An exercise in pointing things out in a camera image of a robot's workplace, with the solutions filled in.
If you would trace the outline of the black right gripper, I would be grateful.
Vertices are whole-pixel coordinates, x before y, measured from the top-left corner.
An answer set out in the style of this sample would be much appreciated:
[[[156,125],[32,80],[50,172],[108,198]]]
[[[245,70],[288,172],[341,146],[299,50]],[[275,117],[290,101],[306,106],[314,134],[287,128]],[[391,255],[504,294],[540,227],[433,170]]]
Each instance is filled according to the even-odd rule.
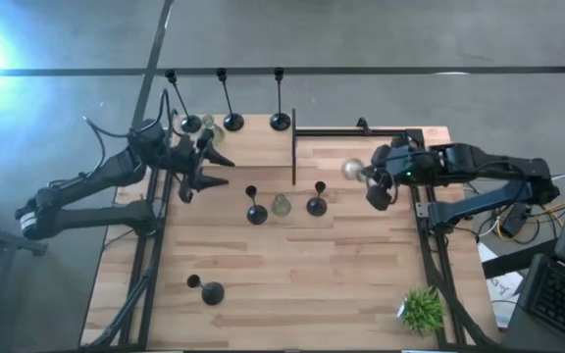
[[[394,137],[389,144],[379,146],[371,164],[362,168],[366,182],[367,201],[378,211],[385,211],[399,196],[399,184],[408,172],[411,147],[403,135]]]

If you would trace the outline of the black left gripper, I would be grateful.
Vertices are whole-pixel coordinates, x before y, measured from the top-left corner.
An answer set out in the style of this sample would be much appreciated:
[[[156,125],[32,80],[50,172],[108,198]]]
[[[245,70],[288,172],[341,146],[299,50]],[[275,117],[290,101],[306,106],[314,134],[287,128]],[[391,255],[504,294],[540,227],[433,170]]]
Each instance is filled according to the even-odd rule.
[[[182,179],[178,191],[179,198],[184,203],[190,203],[193,191],[200,192],[210,187],[226,185],[227,179],[205,176],[202,173],[202,164],[208,160],[214,165],[234,167],[235,163],[224,157],[212,144],[213,132],[205,129],[196,141],[183,135],[177,146],[170,150],[169,170],[174,174],[181,174]]]

